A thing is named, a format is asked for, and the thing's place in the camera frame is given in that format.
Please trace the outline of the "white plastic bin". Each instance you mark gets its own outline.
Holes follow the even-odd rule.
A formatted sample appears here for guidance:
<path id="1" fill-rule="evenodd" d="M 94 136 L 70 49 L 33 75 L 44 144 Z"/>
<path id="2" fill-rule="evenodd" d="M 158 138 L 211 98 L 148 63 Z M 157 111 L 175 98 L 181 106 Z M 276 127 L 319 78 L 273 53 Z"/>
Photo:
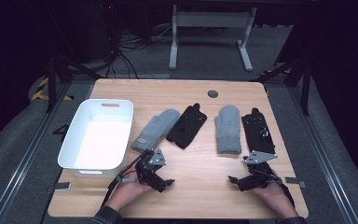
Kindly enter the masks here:
<path id="1" fill-rule="evenodd" d="M 58 164 L 75 176 L 116 176 L 128 160 L 132 121 L 131 101 L 85 100 L 64 137 Z"/>

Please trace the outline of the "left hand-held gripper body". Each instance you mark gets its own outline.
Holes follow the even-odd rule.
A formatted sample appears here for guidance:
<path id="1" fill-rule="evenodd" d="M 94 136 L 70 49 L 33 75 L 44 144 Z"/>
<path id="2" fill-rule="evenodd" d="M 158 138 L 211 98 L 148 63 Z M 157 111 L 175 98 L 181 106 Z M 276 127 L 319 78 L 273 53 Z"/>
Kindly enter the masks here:
<path id="1" fill-rule="evenodd" d="M 160 149 L 145 150 L 135 165 L 138 179 L 153 189 L 166 185 L 165 180 L 157 175 L 157 170 L 165 164 L 166 161 Z"/>

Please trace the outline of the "grey labelled mitten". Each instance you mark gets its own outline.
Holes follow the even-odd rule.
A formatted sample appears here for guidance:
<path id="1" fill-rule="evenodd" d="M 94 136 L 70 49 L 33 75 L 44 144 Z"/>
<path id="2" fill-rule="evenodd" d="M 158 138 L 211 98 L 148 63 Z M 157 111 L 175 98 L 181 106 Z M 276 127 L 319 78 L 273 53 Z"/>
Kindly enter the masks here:
<path id="1" fill-rule="evenodd" d="M 179 117 L 175 109 L 167 109 L 154 116 L 132 142 L 131 148 L 139 152 L 154 149 L 171 131 Z"/>

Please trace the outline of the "black metal stand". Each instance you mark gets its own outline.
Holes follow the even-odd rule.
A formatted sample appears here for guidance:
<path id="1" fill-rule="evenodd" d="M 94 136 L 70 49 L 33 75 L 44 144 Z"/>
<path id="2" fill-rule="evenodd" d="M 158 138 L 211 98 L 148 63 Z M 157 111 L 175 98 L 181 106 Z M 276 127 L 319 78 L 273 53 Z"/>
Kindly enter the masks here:
<path id="1" fill-rule="evenodd" d="M 72 73 L 68 68 L 69 65 L 94 80 L 102 78 L 102 76 L 67 56 L 60 54 L 51 56 L 48 63 L 48 113 L 51 112 L 54 106 L 58 103 L 56 77 L 58 77 L 63 84 L 69 84 L 73 80 Z"/>
<path id="2" fill-rule="evenodd" d="M 300 106 L 306 116 L 309 115 L 309 95 L 310 95 L 310 62 L 306 59 L 296 59 L 285 63 L 271 71 L 264 71 L 260 77 L 251 79 L 251 82 L 264 83 L 265 81 L 283 74 L 288 70 L 288 75 L 284 80 L 286 87 L 295 87 L 299 80 L 302 80 Z"/>

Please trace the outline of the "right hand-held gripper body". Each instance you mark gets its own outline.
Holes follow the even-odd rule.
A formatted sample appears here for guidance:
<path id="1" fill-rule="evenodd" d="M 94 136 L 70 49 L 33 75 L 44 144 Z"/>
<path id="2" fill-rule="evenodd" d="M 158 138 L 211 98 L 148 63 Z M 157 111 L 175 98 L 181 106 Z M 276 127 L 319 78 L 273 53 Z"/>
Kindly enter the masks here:
<path id="1" fill-rule="evenodd" d="M 249 156 L 245 156 L 244 161 L 250 173 L 245 182 L 253 182 L 255 188 L 265 188 L 269 183 L 281 184 L 282 180 L 272 172 L 268 164 L 268 161 L 277 158 L 276 154 L 255 150 Z"/>

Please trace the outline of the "grey tape piece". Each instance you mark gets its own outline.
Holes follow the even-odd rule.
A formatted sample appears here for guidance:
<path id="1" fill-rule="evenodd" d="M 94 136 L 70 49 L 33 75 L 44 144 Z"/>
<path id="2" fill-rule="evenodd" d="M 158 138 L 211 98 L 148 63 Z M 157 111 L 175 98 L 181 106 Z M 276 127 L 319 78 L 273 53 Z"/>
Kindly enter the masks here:
<path id="1" fill-rule="evenodd" d="M 296 177 L 285 177 L 285 181 L 288 184 L 297 184 L 299 185 L 300 188 L 305 189 L 307 187 L 307 184 L 305 183 L 305 181 L 299 180 Z"/>

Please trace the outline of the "metal floor rail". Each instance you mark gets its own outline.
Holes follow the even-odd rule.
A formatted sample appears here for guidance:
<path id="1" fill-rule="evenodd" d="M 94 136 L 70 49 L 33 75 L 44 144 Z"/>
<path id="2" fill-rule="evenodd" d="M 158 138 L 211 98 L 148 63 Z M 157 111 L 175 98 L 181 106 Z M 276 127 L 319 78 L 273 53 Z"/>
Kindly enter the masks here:
<path id="1" fill-rule="evenodd" d="M 47 112 L 42 117 L 36 131 L 34 132 L 32 141 L 24 152 L 20 163 L 17 165 L 13 174 L 11 175 L 7 186 L 0 197 L 0 224 L 4 219 L 9 207 L 11 206 L 16 194 L 18 193 L 24 178 L 34 161 L 34 158 L 40 148 L 41 141 L 46 135 L 49 124 L 54 118 L 64 96 L 70 89 L 69 84 L 62 84 L 58 91 L 53 91 L 49 96 L 53 101 L 52 105 L 48 106 Z"/>
<path id="2" fill-rule="evenodd" d="M 306 132 L 310 137 L 310 141 L 312 143 L 314 154 L 319 162 L 321 169 L 324 173 L 324 177 L 326 182 L 332 191 L 332 194 L 337 202 L 337 206 L 344 217 L 346 224 L 358 224 L 358 216 L 356 215 L 353 206 L 348 198 L 346 191 L 344 190 L 342 183 L 333 167 L 333 164 L 329 160 L 324 146 L 322 144 L 319 135 L 314 128 L 310 117 L 305 114 L 301 106 L 301 100 L 293 88 L 287 89 L 290 98 L 294 102 L 296 112 L 299 115 L 303 125 L 305 126 Z"/>

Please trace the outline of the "white metal desk frame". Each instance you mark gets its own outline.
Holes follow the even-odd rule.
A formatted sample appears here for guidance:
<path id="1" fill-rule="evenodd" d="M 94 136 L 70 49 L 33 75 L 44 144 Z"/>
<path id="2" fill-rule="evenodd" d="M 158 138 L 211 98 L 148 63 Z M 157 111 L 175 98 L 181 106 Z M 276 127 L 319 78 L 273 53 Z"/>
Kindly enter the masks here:
<path id="1" fill-rule="evenodd" d="M 178 55 L 177 29 L 179 27 L 217 27 L 243 29 L 243 38 L 237 41 L 237 47 L 245 70 L 251 72 L 253 70 L 253 65 L 246 46 L 254 24 L 256 12 L 256 7 L 252 7 L 247 12 L 181 11 L 179 6 L 174 5 L 172 7 L 172 44 L 169 69 L 176 69 Z"/>

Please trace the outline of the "person's left hand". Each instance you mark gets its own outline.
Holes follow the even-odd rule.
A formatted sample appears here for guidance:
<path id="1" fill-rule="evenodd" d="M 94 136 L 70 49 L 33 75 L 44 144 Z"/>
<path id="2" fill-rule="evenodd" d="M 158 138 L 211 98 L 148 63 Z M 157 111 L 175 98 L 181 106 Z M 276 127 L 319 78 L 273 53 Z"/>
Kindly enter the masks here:
<path id="1" fill-rule="evenodd" d="M 154 189 L 139 181 L 119 183 L 104 204 L 118 212 Z"/>

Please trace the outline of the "black glove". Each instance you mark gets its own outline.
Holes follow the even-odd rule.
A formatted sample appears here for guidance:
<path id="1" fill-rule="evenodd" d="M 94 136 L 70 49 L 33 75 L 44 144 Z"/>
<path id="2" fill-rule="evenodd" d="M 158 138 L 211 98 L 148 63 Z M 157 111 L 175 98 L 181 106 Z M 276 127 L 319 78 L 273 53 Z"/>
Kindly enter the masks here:
<path id="1" fill-rule="evenodd" d="M 200 111 L 198 103 L 190 105 L 174 124 L 166 139 L 185 149 L 194 140 L 206 120 L 207 116 Z"/>
<path id="2" fill-rule="evenodd" d="M 264 115 L 254 107 L 250 114 L 241 118 L 250 151 L 275 153 L 275 146 Z"/>

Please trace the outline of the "yellow black floor tape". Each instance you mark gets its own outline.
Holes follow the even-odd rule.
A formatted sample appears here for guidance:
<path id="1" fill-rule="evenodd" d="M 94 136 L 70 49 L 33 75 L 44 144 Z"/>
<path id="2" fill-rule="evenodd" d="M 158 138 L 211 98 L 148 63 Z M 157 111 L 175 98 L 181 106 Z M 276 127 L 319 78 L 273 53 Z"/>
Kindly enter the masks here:
<path id="1" fill-rule="evenodd" d="M 48 100 L 49 96 L 43 93 L 43 90 L 47 85 L 48 85 L 48 78 L 43 77 L 32 96 L 32 100 Z"/>

